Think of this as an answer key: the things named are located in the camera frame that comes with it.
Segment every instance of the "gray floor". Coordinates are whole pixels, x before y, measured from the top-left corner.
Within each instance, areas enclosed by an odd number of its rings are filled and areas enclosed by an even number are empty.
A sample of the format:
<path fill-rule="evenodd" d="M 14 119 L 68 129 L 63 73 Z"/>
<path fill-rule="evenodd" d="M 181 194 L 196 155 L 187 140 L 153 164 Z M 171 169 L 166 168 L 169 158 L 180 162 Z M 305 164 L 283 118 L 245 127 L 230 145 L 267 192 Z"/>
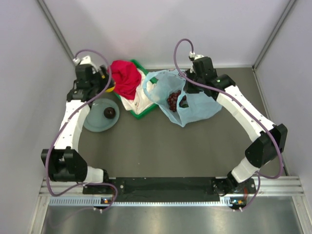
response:
<path fill-rule="evenodd" d="M 302 234 L 291 197 L 258 197 L 244 212 L 228 207 L 49 207 L 42 234 Z"/>
<path fill-rule="evenodd" d="M 228 74 L 244 96 L 265 113 L 251 68 L 218 69 Z M 119 104 L 117 124 L 102 133 L 83 129 L 79 153 L 87 163 L 118 177 L 226 176 L 244 157 L 250 140 L 244 129 L 224 108 L 214 117 L 187 124 L 173 124 L 157 108 L 140 120 Z M 277 158 L 261 169 L 278 172 Z"/>

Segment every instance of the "plastic bag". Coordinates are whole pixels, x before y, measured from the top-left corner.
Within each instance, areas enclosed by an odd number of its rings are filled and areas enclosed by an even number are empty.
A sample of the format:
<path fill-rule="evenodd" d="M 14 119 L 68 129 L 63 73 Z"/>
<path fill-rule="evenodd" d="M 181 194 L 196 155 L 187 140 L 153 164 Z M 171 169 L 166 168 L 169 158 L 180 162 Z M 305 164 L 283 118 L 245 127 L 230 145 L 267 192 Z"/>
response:
<path fill-rule="evenodd" d="M 146 89 L 146 84 L 151 78 L 157 78 L 158 82 L 150 92 Z M 187 123 L 207 119 L 214 116 L 221 110 L 222 106 L 212 97 L 208 97 L 204 92 L 199 94 L 186 94 L 183 91 L 186 80 L 180 77 L 177 70 L 162 70 L 158 72 L 149 72 L 143 83 L 143 90 L 147 98 L 156 103 L 163 113 L 170 119 L 172 123 L 176 123 L 184 127 Z M 186 102 L 189 107 L 176 107 L 176 112 L 169 110 L 167 98 L 173 92 L 181 90 L 177 103 L 180 103 L 183 96 L 186 95 Z"/>

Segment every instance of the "white wall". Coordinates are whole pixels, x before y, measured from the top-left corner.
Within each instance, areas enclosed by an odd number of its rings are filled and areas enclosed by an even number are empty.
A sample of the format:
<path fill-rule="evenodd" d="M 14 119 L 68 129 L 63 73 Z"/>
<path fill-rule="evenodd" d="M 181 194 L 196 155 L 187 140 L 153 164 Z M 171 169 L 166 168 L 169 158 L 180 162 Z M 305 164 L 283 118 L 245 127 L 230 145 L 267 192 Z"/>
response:
<path fill-rule="evenodd" d="M 173 50 L 189 38 L 216 67 L 251 66 L 287 0 L 45 0 L 75 52 L 93 48 L 110 60 L 173 67 Z M 179 64 L 189 67 L 189 46 Z"/>
<path fill-rule="evenodd" d="M 312 205 L 312 1 L 299 0 L 258 69 L 270 114 L 288 127 L 285 160 Z"/>
<path fill-rule="evenodd" d="M 0 233 L 26 233 L 72 64 L 34 0 L 0 2 Z"/>

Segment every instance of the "grapes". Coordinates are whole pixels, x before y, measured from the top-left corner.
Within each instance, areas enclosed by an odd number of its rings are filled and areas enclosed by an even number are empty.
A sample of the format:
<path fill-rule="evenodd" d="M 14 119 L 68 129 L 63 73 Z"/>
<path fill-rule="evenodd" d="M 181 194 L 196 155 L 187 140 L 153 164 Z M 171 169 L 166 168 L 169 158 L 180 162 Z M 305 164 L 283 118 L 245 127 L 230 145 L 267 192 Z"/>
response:
<path fill-rule="evenodd" d="M 169 97 L 167 98 L 169 110 L 171 110 L 172 112 L 176 112 L 176 108 L 177 108 L 177 104 L 178 104 L 177 98 L 180 94 L 181 94 L 181 90 L 178 90 L 176 93 L 170 94 Z M 186 101 L 186 96 L 184 96 L 182 98 L 182 100 L 180 101 L 179 107 L 182 107 L 184 101 Z"/>

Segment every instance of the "green tray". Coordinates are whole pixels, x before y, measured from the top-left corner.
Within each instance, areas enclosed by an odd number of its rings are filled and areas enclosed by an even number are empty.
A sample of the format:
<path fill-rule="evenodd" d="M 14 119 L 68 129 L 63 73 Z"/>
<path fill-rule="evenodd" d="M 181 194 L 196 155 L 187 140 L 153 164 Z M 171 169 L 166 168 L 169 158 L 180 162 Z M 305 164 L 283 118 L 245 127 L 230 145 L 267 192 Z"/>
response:
<path fill-rule="evenodd" d="M 147 71 L 144 67 L 142 67 L 142 65 L 139 64 L 138 61 L 136 61 L 135 59 L 132 59 L 132 60 L 130 60 L 130 62 L 132 62 L 132 63 L 133 63 L 138 69 L 140 69 L 145 75 L 148 74 L 148 71 Z M 150 82 L 153 83 L 153 84 L 157 83 L 157 81 L 158 81 L 158 80 L 157 80 L 155 77 L 151 78 L 151 80 L 150 80 Z M 118 97 L 119 100 L 121 100 L 119 94 L 115 93 L 115 95 Z M 155 109 L 157 106 L 158 106 L 157 104 L 152 104 L 149 108 L 145 109 L 143 112 L 141 112 L 141 113 L 138 114 L 138 115 L 137 115 L 134 111 L 130 111 L 130 112 L 131 112 L 131 114 L 132 114 L 135 118 L 140 119 L 140 118 L 142 118 L 143 116 L 145 116 L 146 114 L 150 113 L 150 112 L 151 112 L 153 109 Z"/>

